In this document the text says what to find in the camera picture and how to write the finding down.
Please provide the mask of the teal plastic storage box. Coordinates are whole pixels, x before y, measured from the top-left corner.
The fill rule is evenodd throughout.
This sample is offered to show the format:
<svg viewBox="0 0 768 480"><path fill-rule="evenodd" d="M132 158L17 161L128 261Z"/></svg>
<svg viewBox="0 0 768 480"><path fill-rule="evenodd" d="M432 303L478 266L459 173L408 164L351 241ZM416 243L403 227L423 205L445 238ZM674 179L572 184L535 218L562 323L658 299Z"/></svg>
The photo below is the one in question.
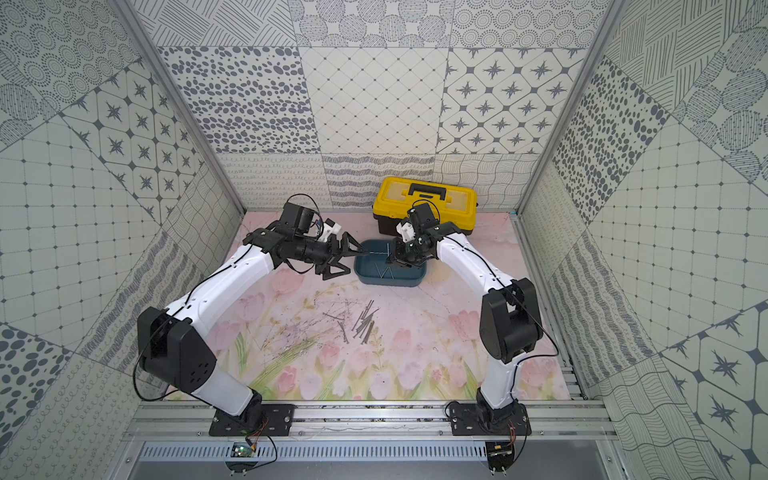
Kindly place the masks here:
<svg viewBox="0 0 768 480"><path fill-rule="evenodd" d="M355 258L354 272L367 285L417 287L427 274L427 265L407 267L389 262L392 241L371 239L362 243L365 254Z"/></svg>

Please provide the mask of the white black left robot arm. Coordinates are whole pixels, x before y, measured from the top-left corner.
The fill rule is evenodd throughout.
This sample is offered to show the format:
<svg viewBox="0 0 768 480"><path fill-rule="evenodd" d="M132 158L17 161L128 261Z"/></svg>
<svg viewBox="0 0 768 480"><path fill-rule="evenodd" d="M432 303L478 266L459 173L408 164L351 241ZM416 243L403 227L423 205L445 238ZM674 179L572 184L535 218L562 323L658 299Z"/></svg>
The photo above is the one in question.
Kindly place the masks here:
<svg viewBox="0 0 768 480"><path fill-rule="evenodd" d="M280 265L306 263L330 280L349 273L342 259L363 252L339 224L308 207L286 203L277 220L248 233L241 247L189 293L139 315L134 369L214 407L247 431L259 429L264 417L261 394L218 367L209 335L250 287Z"/></svg>

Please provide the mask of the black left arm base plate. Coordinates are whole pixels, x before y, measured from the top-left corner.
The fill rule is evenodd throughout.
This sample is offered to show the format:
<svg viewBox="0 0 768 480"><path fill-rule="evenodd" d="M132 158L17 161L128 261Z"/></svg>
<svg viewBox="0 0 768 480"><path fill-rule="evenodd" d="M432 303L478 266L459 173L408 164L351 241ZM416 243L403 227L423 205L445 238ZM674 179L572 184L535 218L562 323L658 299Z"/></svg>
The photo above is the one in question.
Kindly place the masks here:
<svg viewBox="0 0 768 480"><path fill-rule="evenodd" d="M216 409L208 434L211 437L246 437L255 433L272 437L290 434L296 410L294 404L249 405L239 416Z"/></svg>

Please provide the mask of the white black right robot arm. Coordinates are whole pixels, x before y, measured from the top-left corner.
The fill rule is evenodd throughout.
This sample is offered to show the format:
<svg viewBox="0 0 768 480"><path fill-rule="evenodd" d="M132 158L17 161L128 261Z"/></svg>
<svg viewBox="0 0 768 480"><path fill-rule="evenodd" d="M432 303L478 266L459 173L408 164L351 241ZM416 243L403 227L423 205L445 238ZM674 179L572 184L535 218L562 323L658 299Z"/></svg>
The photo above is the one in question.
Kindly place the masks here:
<svg viewBox="0 0 768 480"><path fill-rule="evenodd" d="M449 266L480 296L478 332L492 361L476 405L486 429L500 426L522 413L515 395L522 365L539 357L535 348L544 329L535 287L493 265L454 223L441 223L430 204L416 203L397 226L389 260L416 267L431 259Z"/></svg>

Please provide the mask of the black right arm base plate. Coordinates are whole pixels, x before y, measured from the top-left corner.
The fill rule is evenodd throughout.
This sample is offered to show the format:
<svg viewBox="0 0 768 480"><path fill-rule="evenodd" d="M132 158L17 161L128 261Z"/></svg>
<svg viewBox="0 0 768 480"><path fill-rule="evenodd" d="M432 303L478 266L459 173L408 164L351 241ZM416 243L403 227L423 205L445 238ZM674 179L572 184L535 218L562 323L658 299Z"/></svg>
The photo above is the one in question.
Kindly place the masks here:
<svg viewBox="0 0 768 480"><path fill-rule="evenodd" d="M497 410L484 404L451 401L444 412L454 436L529 436L532 433L526 406L518 401Z"/></svg>

